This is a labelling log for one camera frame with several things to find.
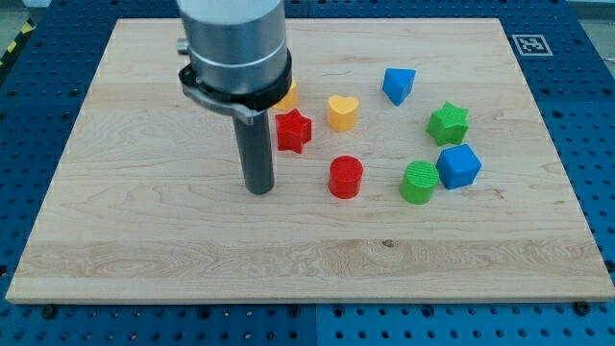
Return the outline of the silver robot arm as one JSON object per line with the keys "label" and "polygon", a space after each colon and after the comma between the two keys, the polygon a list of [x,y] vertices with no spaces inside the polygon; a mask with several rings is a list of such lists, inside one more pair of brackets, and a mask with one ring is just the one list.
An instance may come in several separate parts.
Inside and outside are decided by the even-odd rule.
{"label": "silver robot arm", "polygon": [[282,0],[179,0],[189,57],[179,77],[197,104],[251,126],[291,85]]}

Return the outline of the yellow block behind arm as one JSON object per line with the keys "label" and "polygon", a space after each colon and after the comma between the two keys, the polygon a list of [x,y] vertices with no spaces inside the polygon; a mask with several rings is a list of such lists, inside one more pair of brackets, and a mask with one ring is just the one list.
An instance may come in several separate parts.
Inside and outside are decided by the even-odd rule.
{"label": "yellow block behind arm", "polygon": [[295,80],[291,81],[287,94],[273,108],[277,111],[291,111],[298,104],[298,88]]}

